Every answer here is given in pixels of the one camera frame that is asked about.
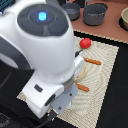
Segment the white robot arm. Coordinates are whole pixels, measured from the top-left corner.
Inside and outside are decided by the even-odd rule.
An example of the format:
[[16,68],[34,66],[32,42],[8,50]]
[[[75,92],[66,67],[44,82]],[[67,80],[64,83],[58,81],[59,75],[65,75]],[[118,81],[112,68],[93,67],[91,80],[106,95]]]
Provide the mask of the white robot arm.
[[22,92],[39,118],[49,109],[64,111],[78,92],[74,80],[85,67],[75,51],[71,21],[57,0],[18,0],[4,10],[0,60],[34,71]]

